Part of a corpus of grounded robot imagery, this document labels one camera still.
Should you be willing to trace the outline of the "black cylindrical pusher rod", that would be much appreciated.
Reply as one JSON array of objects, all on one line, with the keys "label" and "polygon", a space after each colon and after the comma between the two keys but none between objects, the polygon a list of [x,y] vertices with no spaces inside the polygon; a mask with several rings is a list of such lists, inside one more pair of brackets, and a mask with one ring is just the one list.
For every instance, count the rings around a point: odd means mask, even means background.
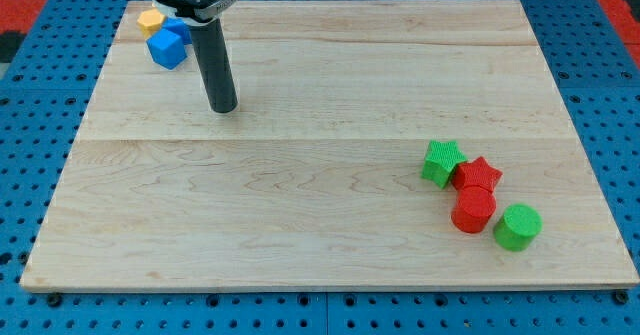
[{"label": "black cylindrical pusher rod", "polygon": [[221,21],[216,19],[189,30],[211,110],[216,113],[232,112],[238,105],[238,99]]}]

